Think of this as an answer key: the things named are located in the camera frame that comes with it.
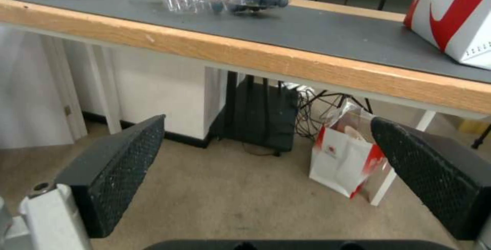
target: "white and red paper bag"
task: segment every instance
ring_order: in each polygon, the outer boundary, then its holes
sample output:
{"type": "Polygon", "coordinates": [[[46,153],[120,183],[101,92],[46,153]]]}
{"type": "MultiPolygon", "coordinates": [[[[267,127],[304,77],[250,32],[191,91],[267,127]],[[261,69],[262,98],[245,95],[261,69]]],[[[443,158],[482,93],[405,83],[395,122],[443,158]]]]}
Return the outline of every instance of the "white and red paper bag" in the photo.
{"type": "Polygon", "coordinates": [[[351,101],[331,113],[312,148],[309,177],[353,197],[384,159],[373,143],[372,118],[351,101]]]}
{"type": "Polygon", "coordinates": [[[413,0],[404,25],[459,63],[491,69],[491,0],[413,0]]]}

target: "white table leg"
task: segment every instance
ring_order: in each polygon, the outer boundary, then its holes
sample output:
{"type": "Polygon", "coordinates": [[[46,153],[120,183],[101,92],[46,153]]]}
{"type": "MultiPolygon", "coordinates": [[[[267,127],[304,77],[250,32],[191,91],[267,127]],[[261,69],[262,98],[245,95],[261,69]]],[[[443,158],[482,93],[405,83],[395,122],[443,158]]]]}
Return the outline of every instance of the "white table leg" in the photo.
{"type": "MultiPolygon", "coordinates": [[[[417,130],[425,131],[428,126],[431,123],[431,120],[435,117],[436,112],[435,111],[429,111],[427,110],[423,117],[421,117],[421,120],[419,120],[418,125],[416,126],[417,130]]],[[[386,194],[387,190],[391,186],[392,182],[396,179],[396,172],[394,168],[391,168],[388,175],[386,176],[386,179],[382,183],[382,185],[379,187],[379,190],[375,194],[375,196],[372,198],[372,201],[370,201],[370,204],[373,206],[378,206],[384,195],[386,194]]]]}
{"type": "Polygon", "coordinates": [[[85,44],[99,100],[105,114],[109,133],[121,131],[121,113],[117,95],[114,69],[109,49],[94,44],[85,44]]]}

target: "tangled wires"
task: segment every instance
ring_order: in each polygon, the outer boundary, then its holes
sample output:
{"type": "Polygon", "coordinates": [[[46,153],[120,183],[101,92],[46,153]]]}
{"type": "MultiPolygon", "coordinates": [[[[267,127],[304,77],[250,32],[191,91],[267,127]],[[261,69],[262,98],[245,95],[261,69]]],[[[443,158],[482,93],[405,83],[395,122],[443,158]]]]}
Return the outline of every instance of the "tangled wires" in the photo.
{"type": "Polygon", "coordinates": [[[298,114],[295,121],[295,132],[304,138],[315,140],[319,129],[323,124],[323,117],[333,108],[337,107],[335,104],[342,96],[342,94],[329,94],[323,96],[323,93],[316,96],[312,89],[305,89],[300,91],[298,95],[298,114]],[[337,95],[333,102],[329,102],[323,99],[326,96],[337,95]],[[328,104],[328,107],[320,115],[313,114],[312,106],[315,101],[321,101],[328,104]]]}

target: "shopping bag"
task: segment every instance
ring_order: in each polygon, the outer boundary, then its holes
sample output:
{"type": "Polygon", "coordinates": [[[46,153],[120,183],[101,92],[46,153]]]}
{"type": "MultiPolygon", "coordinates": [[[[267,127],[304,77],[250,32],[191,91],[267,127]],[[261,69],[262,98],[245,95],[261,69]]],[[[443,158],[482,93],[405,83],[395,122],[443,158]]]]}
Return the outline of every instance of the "shopping bag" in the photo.
{"type": "Polygon", "coordinates": [[[309,177],[352,198],[384,159],[370,132],[372,118],[350,100],[330,113],[312,148],[309,177]]]}

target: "beige carpet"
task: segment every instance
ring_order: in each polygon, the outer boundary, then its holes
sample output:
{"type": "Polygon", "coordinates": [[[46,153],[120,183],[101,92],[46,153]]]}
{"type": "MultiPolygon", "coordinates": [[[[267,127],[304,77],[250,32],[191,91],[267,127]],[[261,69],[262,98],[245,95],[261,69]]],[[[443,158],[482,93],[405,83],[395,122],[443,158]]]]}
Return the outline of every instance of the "beige carpet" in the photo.
{"type": "MultiPolygon", "coordinates": [[[[0,151],[0,194],[11,211],[37,182],[51,180],[106,127],[89,123],[75,145],[0,151]]],[[[249,151],[260,152],[251,146],[249,151]]],[[[96,250],[139,250],[186,239],[419,239],[458,245],[419,199],[396,180],[379,207],[310,180],[311,142],[296,138],[282,157],[247,154],[241,143],[208,149],[165,140],[111,236],[96,250]]]]}

